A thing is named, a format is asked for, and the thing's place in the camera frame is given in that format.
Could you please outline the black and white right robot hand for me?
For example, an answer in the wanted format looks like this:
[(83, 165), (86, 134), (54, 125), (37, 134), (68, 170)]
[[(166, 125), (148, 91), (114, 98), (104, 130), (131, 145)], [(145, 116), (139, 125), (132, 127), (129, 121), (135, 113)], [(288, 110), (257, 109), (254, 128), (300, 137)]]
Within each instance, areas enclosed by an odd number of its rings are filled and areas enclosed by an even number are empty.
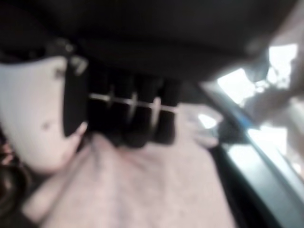
[(29, 168), (64, 166), (83, 125), (116, 143), (172, 144), (182, 81), (256, 59), (295, 0), (3, 0), (0, 123)]

